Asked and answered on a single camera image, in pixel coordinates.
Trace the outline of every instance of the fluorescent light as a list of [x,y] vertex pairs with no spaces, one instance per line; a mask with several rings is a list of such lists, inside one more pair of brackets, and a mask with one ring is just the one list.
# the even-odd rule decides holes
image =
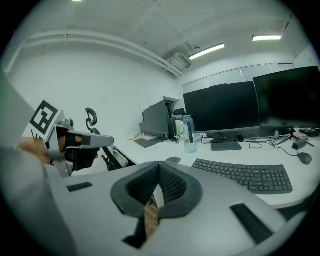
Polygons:
[[193,55],[189,56],[189,59],[192,61],[192,60],[194,60],[194,59],[196,59],[198,57],[201,57],[201,56],[203,56],[205,54],[208,54],[208,53],[212,53],[212,52],[214,52],[216,50],[219,50],[219,49],[222,49],[222,48],[225,48],[225,44],[224,43],[212,46],[212,47],[204,49],[204,50],[202,50],[202,51],[200,51],[200,52],[198,52],[196,54],[193,54]]
[[262,40],[280,40],[281,35],[254,35],[252,41],[262,41]]

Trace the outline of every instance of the gray keyboard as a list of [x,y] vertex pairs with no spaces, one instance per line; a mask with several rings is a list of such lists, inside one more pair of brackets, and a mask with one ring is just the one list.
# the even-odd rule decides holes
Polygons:
[[277,195],[293,191],[283,165],[243,165],[197,159],[192,167],[233,180],[254,194]]
[[143,148],[148,148],[148,147],[156,145],[160,142],[163,142],[163,140],[158,139],[158,138],[152,138],[152,139],[138,138],[138,139],[134,140],[134,142],[139,144]]

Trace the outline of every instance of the water bottle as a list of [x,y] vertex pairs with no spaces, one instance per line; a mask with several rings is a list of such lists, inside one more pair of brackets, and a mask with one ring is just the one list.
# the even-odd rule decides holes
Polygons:
[[195,122],[189,114],[183,117],[183,140],[185,152],[190,154],[197,152]]

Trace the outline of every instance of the white desk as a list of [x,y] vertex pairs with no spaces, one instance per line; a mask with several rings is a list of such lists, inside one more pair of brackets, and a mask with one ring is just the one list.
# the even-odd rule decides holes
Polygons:
[[[296,150],[292,148],[292,141],[286,141],[278,147],[284,148],[289,154],[295,155]],[[114,146],[135,164],[145,162],[165,161],[170,157],[181,158],[181,165],[191,167],[196,159],[223,162],[238,165],[284,165],[290,178],[293,191],[287,194],[256,195],[275,209],[285,208],[300,204],[310,196],[320,183],[320,137],[311,138],[311,147],[306,145],[299,150],[312,156],[310,165],[303,164],[298,157],[286,154],[282,149],[274,149],[263,143],[263,148],[250,149],[248,142],[242,142],[242,150],[236,151],[211,151],[210,144],[197,144],[197,152],[188,154],[185,152],[184,142],[180,144],[171,141],[158,143],[151,147],[143,148],[133,140],[121,139],[114,142]],[[163,198],[159,190],[154,193],[159,207],[163,206]]]

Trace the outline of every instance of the black monitor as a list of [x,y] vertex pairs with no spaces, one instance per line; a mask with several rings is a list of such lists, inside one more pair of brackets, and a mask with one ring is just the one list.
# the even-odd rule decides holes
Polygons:
[[[214,85],[186,93],[183,97],[186,113],[192,115],[197,133],[214,134],[260,128],[258,100],[253,82]],[[241,149],[234,141],[233,136],[229,141],[233,143],[211,144],[211,149]]]
[[253,78],[260,125],[269,128],[320,127],[320,72],[317,66]]
[[148,107],[144,111],[144,131],[154,135],[168,135],[168,111],[165,101]]

